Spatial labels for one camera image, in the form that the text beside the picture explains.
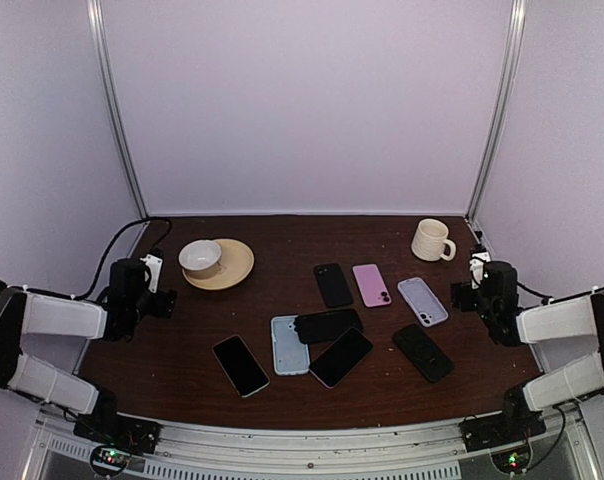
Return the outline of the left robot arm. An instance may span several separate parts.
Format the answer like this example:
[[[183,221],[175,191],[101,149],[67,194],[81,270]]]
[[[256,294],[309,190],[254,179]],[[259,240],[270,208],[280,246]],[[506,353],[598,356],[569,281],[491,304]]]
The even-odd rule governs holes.
[[[23,336],[54,335],[87,340],[130,338],[147,316],[169,318],[177,297],[161,291],[163,260],[152,254],[111,265],[109,285],[95,301],[10,287],[0,280],[0,389],[30,395],[87,416],[88,429],[105,444],[126,433],[120,415],[98,387],[22,350]]]

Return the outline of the black phone case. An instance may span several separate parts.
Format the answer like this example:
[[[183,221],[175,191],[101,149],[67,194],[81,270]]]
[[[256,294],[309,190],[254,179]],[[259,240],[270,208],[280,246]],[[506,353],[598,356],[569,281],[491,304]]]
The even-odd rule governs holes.
[[[306,345],[335,341],[350,328],[363,332],[362,322],[354,309],[299,315],[293,325],[300,342]]]
[[[392,340],[427,382],[439,382],[453,372],[454,363],[420,326],[405,326]]]

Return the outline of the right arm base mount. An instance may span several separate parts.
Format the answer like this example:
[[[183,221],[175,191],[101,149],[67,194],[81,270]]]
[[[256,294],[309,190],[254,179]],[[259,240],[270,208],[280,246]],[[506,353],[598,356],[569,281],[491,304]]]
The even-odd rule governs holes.
[[[544,434],[546,424],[541,411],[529,409],[521,386],[505,393],[500,413],[465,418],[459,428],[467,452],[493,450],[493,465],[510,477],[530,472],[548,457],[559,442],[557,438],[551,449],[537,462],[534,461],[531,439]]]

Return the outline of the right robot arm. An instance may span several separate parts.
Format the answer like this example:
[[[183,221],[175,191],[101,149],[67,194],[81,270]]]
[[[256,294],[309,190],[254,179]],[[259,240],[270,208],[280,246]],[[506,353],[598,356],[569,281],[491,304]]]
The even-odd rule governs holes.
[[[592,336],[596,350],[504,395],[503,412],[494,430],[501,440],[517,440],[533,424],[533,414],[604,393],[604,287],[555,299],[540,294],[542,303],[522,308],[518,291],[530,292],[508,262],[473,254],[470,280],[451,285],[452,304],[479,315],[494,343],[504,347],[533,345],[569,337]]]

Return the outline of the lavender phone case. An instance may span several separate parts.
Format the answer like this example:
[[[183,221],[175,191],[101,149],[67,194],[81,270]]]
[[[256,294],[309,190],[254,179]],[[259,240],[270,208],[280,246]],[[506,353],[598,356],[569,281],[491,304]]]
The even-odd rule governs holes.
[[[449,318],[446,308],[422,278],[402,280],[397,289],[423,327],[434,327]]]

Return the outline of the pink edged bare phone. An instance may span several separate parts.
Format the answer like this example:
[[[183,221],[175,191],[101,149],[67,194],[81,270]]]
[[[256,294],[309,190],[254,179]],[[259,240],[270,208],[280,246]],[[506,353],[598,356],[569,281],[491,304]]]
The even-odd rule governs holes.
[[[372,350],[372,342],[356,328],[350,328],[311,362],[309,371],[326,388],[332,389]]]

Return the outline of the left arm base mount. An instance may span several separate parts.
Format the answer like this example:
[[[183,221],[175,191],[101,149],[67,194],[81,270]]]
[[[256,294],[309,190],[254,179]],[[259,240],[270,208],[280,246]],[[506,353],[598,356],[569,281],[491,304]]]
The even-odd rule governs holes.
[[[75,436],[97,443],[89,454],[89,466],[104,478],[122,474],[135,457],[153,454],[160,436],[158,422],[120,414],[116,396],[109,390],[99,390],[91,413],[68,410],[65,417],[73,422]]]

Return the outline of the light blue phone case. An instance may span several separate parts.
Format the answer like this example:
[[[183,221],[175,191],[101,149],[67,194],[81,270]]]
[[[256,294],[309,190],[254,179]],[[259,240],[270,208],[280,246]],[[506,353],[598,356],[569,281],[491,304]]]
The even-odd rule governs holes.
[[[271,319],[273,368],[278,376],[299,376],[309,372],[309,348],[295,331],[295,318],[293,315]]]

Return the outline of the black screen bare phone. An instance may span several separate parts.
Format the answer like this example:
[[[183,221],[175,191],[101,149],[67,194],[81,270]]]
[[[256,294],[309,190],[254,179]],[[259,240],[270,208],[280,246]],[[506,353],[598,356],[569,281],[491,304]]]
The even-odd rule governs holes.
[[[247,398],[270,384],[269,377],[239,335],[213,347],[213,354],[241,398]]]

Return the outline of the black cased phone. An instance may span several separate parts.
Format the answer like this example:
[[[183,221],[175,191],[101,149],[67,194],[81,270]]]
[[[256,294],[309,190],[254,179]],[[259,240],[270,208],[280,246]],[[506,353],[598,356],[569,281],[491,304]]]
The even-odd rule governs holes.
[[[353,303],[353,296],[338,263],[316,265],[313,274],[327,308],[346,307]]]

